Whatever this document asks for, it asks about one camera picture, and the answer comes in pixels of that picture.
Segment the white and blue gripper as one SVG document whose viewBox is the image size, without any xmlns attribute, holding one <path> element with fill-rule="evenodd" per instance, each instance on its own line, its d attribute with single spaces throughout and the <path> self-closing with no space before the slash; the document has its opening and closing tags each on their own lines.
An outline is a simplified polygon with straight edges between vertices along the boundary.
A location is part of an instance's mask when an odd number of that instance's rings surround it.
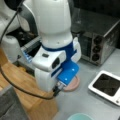
<svg viewBox="0 0 120 120">
<path fill-rule="evenodd" d="M 58 94 L 76 77 L 80 58 L 81 47 L 77 37 L 69 45 L 59 49 L 41 46 L 32 60 L 38 87 L 45 92 L 53 90 Z"/>
</svg>

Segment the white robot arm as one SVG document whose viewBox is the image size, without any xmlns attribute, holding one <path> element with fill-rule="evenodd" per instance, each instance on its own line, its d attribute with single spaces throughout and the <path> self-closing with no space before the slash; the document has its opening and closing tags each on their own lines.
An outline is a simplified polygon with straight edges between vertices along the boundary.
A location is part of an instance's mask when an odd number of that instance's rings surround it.
<svg viewBox="0 0 120 120">
<path fill-rule="evenodd" d="M 19 15 L 21 26 L 41 37 L 41 47 L 32 58 L 38 87 L 57 95 L 79 71 L 80 44 L 71 33 L 68 0 L 3 0 Z"/>
</svg>

